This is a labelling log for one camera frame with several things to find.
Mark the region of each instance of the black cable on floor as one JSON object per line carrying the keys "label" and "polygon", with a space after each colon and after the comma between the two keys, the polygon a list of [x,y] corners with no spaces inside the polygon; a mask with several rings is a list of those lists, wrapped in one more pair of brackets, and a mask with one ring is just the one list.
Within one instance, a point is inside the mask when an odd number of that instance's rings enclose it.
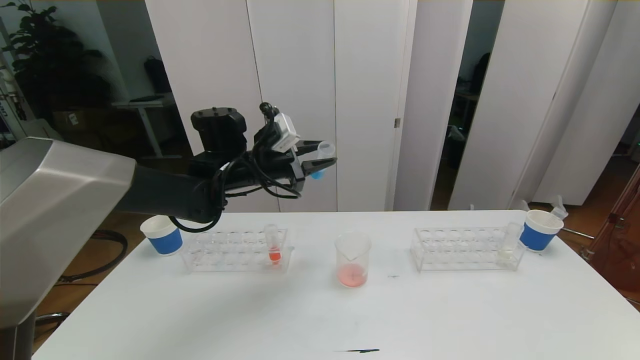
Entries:
{"label": "black cable on floor", "polygon": [[120,250],[120,253],[115,257],[115,259],[111,260],[105,265],[87,272],[83,272],[81,274],[62,275],[59,279],[59,282],[62,282],[62,283],[75,282],[89,276],[98,275],[116,266],[127,255],[127,248],[129,244],[127,242],[127,238],[125,238],[123,234],[120,234],[116,231],[111,231],[111,230],[96,230],[93,233],[93,235],[91,235],[91,239],[114,241],[121,244],[122,249]]}
{"label": "black cable on floor", "polygon": [[67,282],[63,282],[61,284],[55,284],[53,287],[55,288],[56,286],[98,286],[99,284],[95,284],[95,283],[82,283],[82,284],[69,284]]}

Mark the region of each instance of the dark bag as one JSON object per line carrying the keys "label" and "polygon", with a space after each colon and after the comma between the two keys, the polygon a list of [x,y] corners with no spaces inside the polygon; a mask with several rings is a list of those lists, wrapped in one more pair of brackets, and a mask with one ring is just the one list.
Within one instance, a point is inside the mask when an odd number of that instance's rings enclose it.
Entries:
{"label": "dark bag", "polygon": [[151,80],[151,85],[153,85],[156,94],[171,92],[171,85],[169,85],[169,78],[166,76],[166,71],[164,71],[162,60],[149,56],[145,61],[145,71],[147,71],[147,76]]}

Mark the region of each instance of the white table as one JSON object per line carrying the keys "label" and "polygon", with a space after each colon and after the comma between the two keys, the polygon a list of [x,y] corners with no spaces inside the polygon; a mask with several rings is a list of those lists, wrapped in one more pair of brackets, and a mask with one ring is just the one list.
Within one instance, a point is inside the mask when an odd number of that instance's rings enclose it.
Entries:
{"label": "white table", "polygon": [[[68,359],[640,359],[640,315],[556,238],[517,272],[418,274],[414,227],[500,226],[523,211],[224,214],[291,230],[289,271],[188,274],[144,241],[35,354]],[[369,282],[335,280],[337,234],[371,235]],[[340,350],[378,348],[358,354]]]}
{"label": "white table", "polygon": [[157,140],[156,134],[154,134],[154,128],[149,121],[149,115],[147,108],[164,108],[175,104],[175,99],[172,94],[166,94],[160,99],[151,101],[117,101],[112,102],[111,105],[118,109],[135,109],[140,114],[142,123],[145,125],[145,131],[147,132],[147,138],[151,143],[151,147],[154,149],[155,156],[145,156],[145,158],[154,159],[177,159],[181,158],[180,155],[163,155],[160,143]]}

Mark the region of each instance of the paper cup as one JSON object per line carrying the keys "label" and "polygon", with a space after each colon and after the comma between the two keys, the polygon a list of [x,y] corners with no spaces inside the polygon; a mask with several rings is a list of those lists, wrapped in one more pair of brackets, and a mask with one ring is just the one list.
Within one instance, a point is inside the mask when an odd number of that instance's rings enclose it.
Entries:
{"label": "paper cup", "polygon": [[529,210],[520,241],[532,251],[542,251],[564,227],[559,218],[542,210]]}
{"label": "paper cup", "polygon": [[175,254],[182,246],[180,230],[164,215],[147,219],[140,225],[140,231],[145,234],[160,255]]}

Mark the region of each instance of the beaker with pink liquid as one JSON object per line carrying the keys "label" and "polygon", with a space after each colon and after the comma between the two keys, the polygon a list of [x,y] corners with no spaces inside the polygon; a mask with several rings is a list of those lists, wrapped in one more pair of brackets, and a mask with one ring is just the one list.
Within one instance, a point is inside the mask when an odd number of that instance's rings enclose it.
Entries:
{"label": "beaker with pink liquid", "polygon": [[371,239],[364,233],[350,231],[335,240],[338,281],[348,288],[367,282]]}

